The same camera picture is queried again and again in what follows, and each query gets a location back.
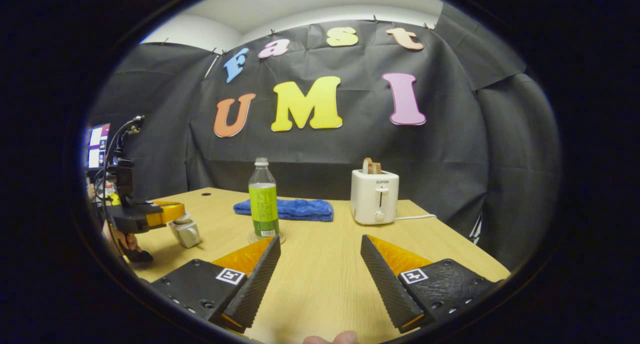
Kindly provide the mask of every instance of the toaster power cord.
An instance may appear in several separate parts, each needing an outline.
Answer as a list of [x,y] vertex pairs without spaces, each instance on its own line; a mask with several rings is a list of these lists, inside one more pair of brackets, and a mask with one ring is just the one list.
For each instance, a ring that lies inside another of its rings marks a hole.
[[402,219],[420,219],[420,218],[435,218],[435,219],[438,219],[438,217],[436,217],[435,214],[425,214],[425,215],[418,215],[416,217],[400,217],[400,218],[396,218],[396,221],[400,221]]

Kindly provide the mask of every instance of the blue towel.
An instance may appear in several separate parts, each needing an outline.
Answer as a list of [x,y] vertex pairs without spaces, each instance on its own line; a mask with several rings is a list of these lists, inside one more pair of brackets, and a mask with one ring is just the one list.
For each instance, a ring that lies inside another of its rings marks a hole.
[[[307,201],[304,199],[277,199],[278,218],[291,219],[292,221],[323,221],[330,222],[334,219],[334,208],[327,201],[316,199]],[[233,206],[237,214],[251,214],[251,203],[247,199]]]

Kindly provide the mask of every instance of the white toaster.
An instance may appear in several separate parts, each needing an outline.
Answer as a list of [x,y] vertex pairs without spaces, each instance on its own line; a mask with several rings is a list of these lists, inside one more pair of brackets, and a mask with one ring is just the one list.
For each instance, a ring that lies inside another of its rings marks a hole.
[[350,206],[355,221],[366,225],[395,221],[399,184],[400,177],[394,173],[368,173],[366,162],[351,172]]

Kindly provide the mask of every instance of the ceiling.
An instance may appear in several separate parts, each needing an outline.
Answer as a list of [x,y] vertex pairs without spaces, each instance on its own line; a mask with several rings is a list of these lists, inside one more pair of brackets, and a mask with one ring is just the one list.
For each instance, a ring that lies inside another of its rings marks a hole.
[[185,11],[218,21],[240,33],[277,19],[338,5],[388,5],[439,15],[439,0],[202,0]]

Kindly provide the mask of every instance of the monitor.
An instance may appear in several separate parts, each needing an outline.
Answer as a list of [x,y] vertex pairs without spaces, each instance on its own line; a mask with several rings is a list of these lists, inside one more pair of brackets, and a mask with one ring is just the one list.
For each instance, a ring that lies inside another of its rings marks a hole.
[[109,128],[106,123],[94,126],[86,132],[84,147],[84,166],[86,169],[102,169],[105,166],[105,153],[109,145]]

